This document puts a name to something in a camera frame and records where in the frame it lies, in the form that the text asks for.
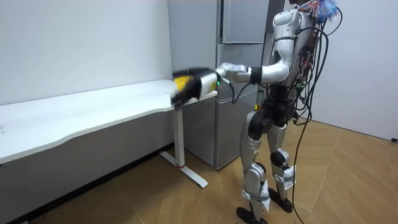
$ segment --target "robot leg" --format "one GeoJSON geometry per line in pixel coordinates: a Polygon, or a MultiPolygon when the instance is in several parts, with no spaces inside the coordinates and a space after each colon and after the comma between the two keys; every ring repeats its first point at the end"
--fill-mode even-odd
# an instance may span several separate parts
{"type": "Polygon", "coordinates": [[[275,178],[277,191],[269,189],[270,198],[285,212],[293,211],[292,203],[287,199],[287,190],[293,186],[294,167],[289,167],[289,154],[282,149],[287,125],[273,125],[268,132],[268,145],[271,151],[272,176],[275,178]]]}
{"type": "Polygon", "coordinates": [[[246,223],[266,224],[261,218],[263,207],[269,209],[271,202],[268,193],[265,167],[256,162],[261,145],[261,136],[272,127],[272,119],[263,111],[249,113],[241,133],[241,160],[244,173],[243,196],[250,202],[251,211],[237,208],[236,214],[246,223]]]}

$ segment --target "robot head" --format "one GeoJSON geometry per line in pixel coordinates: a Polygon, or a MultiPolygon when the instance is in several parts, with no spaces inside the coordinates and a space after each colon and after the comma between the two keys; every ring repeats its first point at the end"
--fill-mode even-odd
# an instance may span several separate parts
{"type": "Polygon", "coordinates": [[[298,4],[299,6],[301,6],[302,4],[305,4],[309,1],[310,0],[289,0],[289,3],[290,4],[298,4]]]}

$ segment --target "table leg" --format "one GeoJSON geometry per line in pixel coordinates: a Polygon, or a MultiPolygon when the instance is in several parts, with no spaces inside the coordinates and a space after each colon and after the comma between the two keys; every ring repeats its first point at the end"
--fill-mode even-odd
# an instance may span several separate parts
{"type": "Polygon", "coordinates": [[[173,126],[174,126],[174,148],[175,158],[167,152],[161,152],[160,155],[166,158],[169,162],[174,164],[184,174],[189,176],[200,187],[207,186],[207,181],[196,174],[194,171],[185,166],[184,158],[184,131],[182,121],[182,110],[173,110],[173,126]]]}
{"type": "Polygon", "coordinates": [[[173,126],[174,126],[174,149],[175,163],[178,168],[185,166],[184,157],[184,129],[182,123],[182,110],[173,110],[173,126]]]}

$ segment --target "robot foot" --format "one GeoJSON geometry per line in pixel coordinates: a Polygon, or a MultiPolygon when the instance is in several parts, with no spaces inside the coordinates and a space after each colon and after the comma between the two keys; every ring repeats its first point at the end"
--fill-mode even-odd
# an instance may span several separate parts
{"type": "Polygon", "coordinates": [[[260,222],[258,222],[254,217],[252,211],[249,211],[242,207],[236,209],[236,214],[247,224],[268,224],[267,221],[265,221],[263,218],[261,218],[260,222]]]}
{"type": "Polygon", "coordinates": [[[268,188],[269,197],[273,200],[276,204],[278,204],[285,212],[292,213],[293,212],[293,205],[288,199],[282,200],[278,191],[268,188]]]}

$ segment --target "wire bundle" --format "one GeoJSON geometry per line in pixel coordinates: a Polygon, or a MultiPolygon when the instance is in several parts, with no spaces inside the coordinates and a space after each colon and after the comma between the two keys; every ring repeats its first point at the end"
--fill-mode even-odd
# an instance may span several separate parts
{"type": "MultiPolygon", "coordinates": [[[[315,2],[320,3],[320,2],[326,2],[326,1],[327,0],[325,0],[325,1],[311,1],[309,3],[314,3],[315,4],[315,2]]],[[[334,33],[339,28],[339,26],[341,25],[341,23],[343,21],[343,13],[342,13],[342,11],[338,7],[336,7],[336,10],[338,12],[340,12],[341,20],[340,20],[340,23],[338,24],[338,27],[332,33],[334,33]]],[[[301,80],[295,85],[295,87],[300,86],[301,88],[302,87],[305,88],[303,91],[301,91],[298,94],[298,96],[296,98],[296,102],[295,102],[296,111],[303,111],[300,116],[302,116],[305,112],[308,111],[308,115],[307,115],[306,121],[304,123],[298,124],[298,125],[304,125],[304,127],[303,127],[302,133],[300,135],[300,139],[298,140],[298,143],[297,143],[296,153],[295,153],[295,157],[294,157],[294,167],[296,167],[296,165],[297,165],[297,156],[298,156],[298,152],[299,152],[299,147],[300,147],[300,144],[302,142],[305,130],[307,128],[307,124],[312,120],[311,108],[312,108],[312,102],[313,102],[313,95],[314,95],[314,91],[315,91],[315,86],[316,86],[316,84],[317,84],[317,82],[318,82],[318,80],[320,78],[320,75],[321,75],[321,73],[323,71],[323,67],[325,65],[325,60],[326,60],[326,57],[328,55],[328,49],[329,49],[329,38],[328,38],[328,36],[332,35],[332,33],[326,34],[323,31],[325,26],[326,26],[326,19],[323,18],[322,21],[323,22],[320,22],[317,27],[304,28],[304,29],[299,30],[298,33],[297,33],[297,36],[298,36],[300,33],[302,33],[305,30],[308,30],[308,29],[315,30],[315,37],[319,38],[319,43],[318,43],[319,47],[315,48],[315,51],[312,54],[312,58],[310,58],[310,59],[302,58],[302,56],[300,56],[300,65],[299,65],[300,66],[300,70],[298,71],[298,74],[296,75],[296,77],[298,77],[298,75],[302,73],[302,70],[306,66],[310,66],[310,76],[309,77],[306,76],[305,77],[306,80],[301,80]],[[322,62],[321,62],[323,38],[325,38],[325,40],[326,40],[326,46],[325,46],[325,50],[324,50],[324,53],[323,53],[323,59],[322,59],[322,62]],[[302,108],[297,108],[299,100],[303,104],[302,108]]],[[[298,219],[301,221],[301,223],[304,224],[304,222],[301,219],[300,215],[296,211],[296,208],[295,208],[295,205],[294,205],[294,195],[295,195],[295,182],[293,184],[293,194],[292,194],[293,209],[294,209],[294,212],[296,213],[298,219]]]]}
{"type": "Polygon", "coordinates": [[[337,16],[339,13],[334,0],[312,0],[300,6],[300,9],[304,11],[313,10],[315,17],[320,22],[326,21],[333,16],[337,16]]]}

